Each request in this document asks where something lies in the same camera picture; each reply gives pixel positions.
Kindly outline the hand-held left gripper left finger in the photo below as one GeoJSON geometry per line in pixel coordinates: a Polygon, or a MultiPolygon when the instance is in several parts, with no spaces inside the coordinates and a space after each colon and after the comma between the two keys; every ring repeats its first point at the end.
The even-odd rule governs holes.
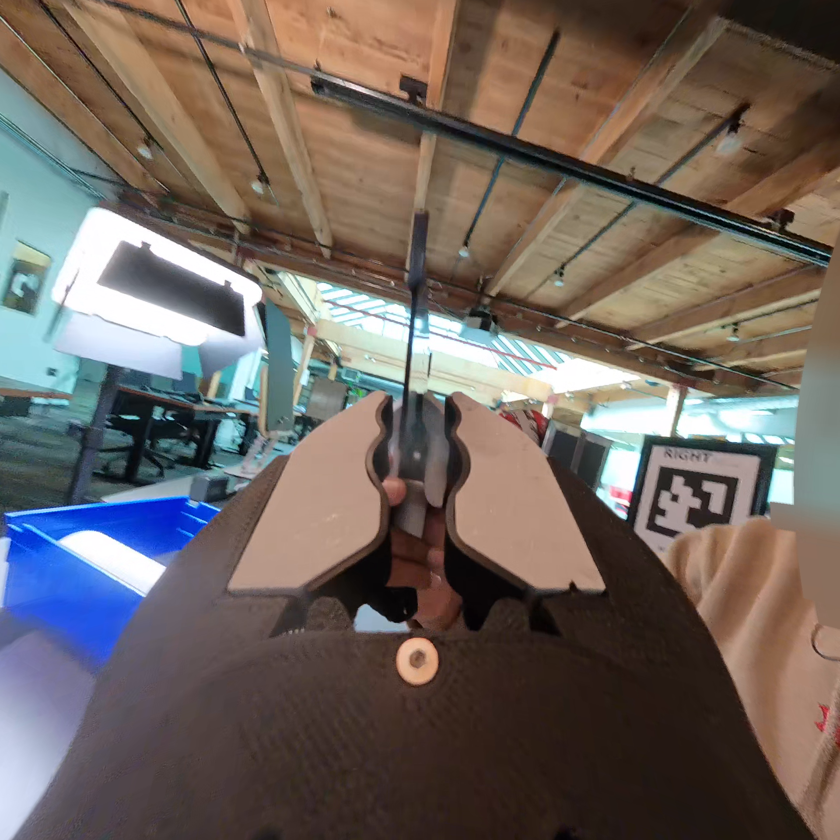
{"type": "Polygon", "coordinates": [[[359,599],[376,619],[364,630],[394,628],[394,595],[385,583],[390,561],[369,578],[339,582],[362,572],[389,532],[390,505],[376,466],[389,469],[387,444],[392,398],[373,392],[320,425],[295,447],[257,520],[227,583],[231,595],[290,595],[310,600],[327,594],[359,599]]]}

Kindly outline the white studio light panel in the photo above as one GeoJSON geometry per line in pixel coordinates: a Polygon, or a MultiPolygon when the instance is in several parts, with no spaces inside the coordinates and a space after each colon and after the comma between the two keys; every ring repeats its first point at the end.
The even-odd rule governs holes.
{"type": "Polygon", "coordinates": [[[194,350],[211,376],[265,346],[259,286],[228,264],[91,208],[59,270],[57,352],[180,380],[194,350]]]}

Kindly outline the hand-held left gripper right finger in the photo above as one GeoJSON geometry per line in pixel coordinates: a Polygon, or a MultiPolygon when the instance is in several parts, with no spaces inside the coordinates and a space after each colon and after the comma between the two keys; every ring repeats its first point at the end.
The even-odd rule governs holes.
{"type": "Polygon", "coordinates": [[[557,595],[606,584],[570,503],[527,431],[462,392],[446,401],[450,446],[445,576],[478,630],[500,601],[526,616],[557,595]]]}

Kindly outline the black framed marker sign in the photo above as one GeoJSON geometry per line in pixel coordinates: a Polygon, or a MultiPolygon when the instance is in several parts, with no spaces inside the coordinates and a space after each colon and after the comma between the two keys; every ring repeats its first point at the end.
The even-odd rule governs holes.
{"type": "Polygon", "coordinates": [[[772,444],[646,435],[626,521],[662,554],[686,533],[762,517],[778,451],[772,444]]]}

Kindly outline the black plate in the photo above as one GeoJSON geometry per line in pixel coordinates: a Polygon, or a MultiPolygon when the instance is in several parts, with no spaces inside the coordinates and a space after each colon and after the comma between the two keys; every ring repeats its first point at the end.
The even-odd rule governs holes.
{"type": "Polygon", "coordinates": [[[399,426],[399,477],[424,481],[428,432],[424,421],[424,400],[431,366],[429,339],[426,245],[428,213],[415,211],[408,253],[407,286],[411,293],[407,353],[399,426]]]}

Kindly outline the grey light stand pole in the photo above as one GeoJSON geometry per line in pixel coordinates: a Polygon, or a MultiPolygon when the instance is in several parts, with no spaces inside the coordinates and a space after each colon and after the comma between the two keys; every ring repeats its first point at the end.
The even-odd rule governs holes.
{"type": "Polygon", "coordinates": [[[86,503],[93,470],[102,447],[107,419],[119,390],[123,373],[124,368],[121,366],[116,364],[107,364],[106,366],[91,420],[81,432],[80,451],[73,467],[66,494],[66,504],[69,506],[86,503]]]}

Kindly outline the blue plastic bin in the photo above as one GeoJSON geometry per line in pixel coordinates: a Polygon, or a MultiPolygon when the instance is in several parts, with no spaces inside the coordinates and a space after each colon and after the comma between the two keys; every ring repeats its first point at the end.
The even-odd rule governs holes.
{"type": "Polygon", "coordinates": [[[58,541],[77,531],[100,531],[167,568],[218,512],[188,497],[168,497],[8,513],[3,605],[100,667],[147,595],[108,577],[58,541]]]}

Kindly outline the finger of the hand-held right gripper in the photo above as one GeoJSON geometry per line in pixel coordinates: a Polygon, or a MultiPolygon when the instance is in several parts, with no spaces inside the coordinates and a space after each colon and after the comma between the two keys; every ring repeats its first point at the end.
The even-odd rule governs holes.
{"type": "Polygon", "coordinates": [[[389,478],[411,479],[411,401],[394,401],[388,444],[389,478]]]}
{"type": "Polygon", "coordinates": [[[426,433],[424,491],[433,508],[445,504],[448,487],[449,443],[444,405],[436,399],[423,399],[423,425],[426,433]]]}

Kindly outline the black ceiling track rail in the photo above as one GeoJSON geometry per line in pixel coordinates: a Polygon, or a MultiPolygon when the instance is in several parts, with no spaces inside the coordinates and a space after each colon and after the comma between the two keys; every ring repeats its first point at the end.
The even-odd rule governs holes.
{"type": "Polygon", "coordinates": [[[509,134],[469,122],[446,112],[412,104],[395,95],[362,86],[321,70],[311,70],[311,88],[320,97],[384,119],[405,123],[493,154],[506,161],[562,177],[567,181],[626,198],[677,216],[690,224],[744,240],[755,247],[802,263],[827,268],[833,247],[814,239],[771,229],[740,213],[683,196],[662,186],[640,182],[598,164],[590,164],[509,134]]]}

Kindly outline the framed wall poster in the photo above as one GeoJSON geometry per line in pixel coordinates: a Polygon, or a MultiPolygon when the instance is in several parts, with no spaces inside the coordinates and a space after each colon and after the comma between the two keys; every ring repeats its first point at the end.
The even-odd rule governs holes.
{"type": "Polygon", "coordinates": [[[18,240],[2,288],[2,307],[34,317],[52,261],[48,254],[18,240]]]}

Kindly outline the white tape roll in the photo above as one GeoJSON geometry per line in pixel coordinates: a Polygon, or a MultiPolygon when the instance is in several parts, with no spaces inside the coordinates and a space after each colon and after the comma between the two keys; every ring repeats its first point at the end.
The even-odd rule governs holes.
{"type": "Polygon", "coordinates": [[[161,562],[100,531],[73,532],[58,544],[140,595],[147,595],[165,572],[161,562]]]}

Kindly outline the person in beige hoodie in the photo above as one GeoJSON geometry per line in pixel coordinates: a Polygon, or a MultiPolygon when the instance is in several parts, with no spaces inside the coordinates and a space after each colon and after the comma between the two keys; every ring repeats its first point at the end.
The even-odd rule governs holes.
{"type": "Polygon", "coordinates": [[[839,838],[838,630],[802,591],[795,534],[767,518],[673,541],[663,562],[721,652],[760,746],[817,838],[839,838]]]}

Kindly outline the wooden office desk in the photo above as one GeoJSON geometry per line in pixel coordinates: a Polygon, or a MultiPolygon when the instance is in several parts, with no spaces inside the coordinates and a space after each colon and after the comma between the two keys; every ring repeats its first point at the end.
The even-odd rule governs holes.
{"type": "Polygon", "coordinates": [[[250,407],[221,404],[204,400],[189,400],[122,385],[107,416],[107,428],[126,436],[130,442],[119,447],[105,448],[102,455],[124,455],[121,478],[133,486],[140,483],[140,468],[148,463],[165,477],[166,467],[176,459],[158,451],[160,442],[183,442],[194,446],[190,465],[208,470],[215,466],[214,450],[217,434],[223,421],[243,424],[243,454],[254,441],[258,412],[250,407]]]}

